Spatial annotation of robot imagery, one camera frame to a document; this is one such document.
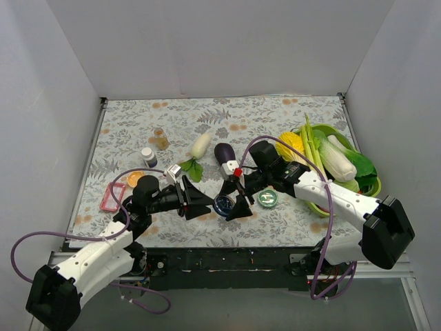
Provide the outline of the blue round pill box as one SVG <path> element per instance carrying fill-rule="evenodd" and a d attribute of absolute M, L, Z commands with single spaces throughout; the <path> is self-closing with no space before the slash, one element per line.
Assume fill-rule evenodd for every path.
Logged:
<path fill-rule="evenodd" d="M 213 209 L 221 217 L 227 217 L 234 208 L 234 200 L 226 194 L 218 194 L 214 198 Z"/>

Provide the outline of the amber pill bottle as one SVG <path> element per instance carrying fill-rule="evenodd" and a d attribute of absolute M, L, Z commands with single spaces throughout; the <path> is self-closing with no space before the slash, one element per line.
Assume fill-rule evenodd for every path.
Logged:
<path fill-rule="evenodd" d="M 159 150 L 168 149 L 170 143 L 168 141 L 167 135 L 165 134 L 162 128 L 154 129 L 154 138 L 155 138 L 156 146 Z"/>

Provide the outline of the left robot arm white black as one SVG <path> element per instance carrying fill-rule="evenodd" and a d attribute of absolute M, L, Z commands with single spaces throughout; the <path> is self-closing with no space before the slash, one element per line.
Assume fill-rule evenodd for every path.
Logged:
<path fill-rule="evenodd" d="M 68 330 L 81 308 L 115 278 L 145 271 L 143 246 L 136 240 L 151 225 L 153 214 L 176 210 L 190 220 L 208 214 L 213 202 L 187 177 L 164 189 L 156 177 L 141 177 L 98 241 L 53 268 L 37 270 L 26 310 L 50 330 Z"/>

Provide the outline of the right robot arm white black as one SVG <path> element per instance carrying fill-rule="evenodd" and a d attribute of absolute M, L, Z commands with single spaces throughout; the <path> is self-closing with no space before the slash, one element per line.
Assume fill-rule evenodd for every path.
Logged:
<path fill-rule="evenodd" d="M 379 201 L 335 183 L 325 183 L 307 166 L 286 162 L 267 141 L 255 143 L 249 152 L 257 169 L 243 174 L 233 147 L 219 143 L 214 148 L 224 178 L 219 195 L 226 197 L 238 193 L 235 202 L 214 202 L 217 213 L 227 221 L 251 216 L 254 195 L 262 194 L 271 186 L 278 192 L 320 207 L 331 206 L 335 215 L 357 230 L 347 238 L 323 239 L 300 261 L 301 269 L 327 274 L 341 263 L 370 261 L 390 270 L 413 241 L 415 232 L 399 200 L 387 197 Z"/>

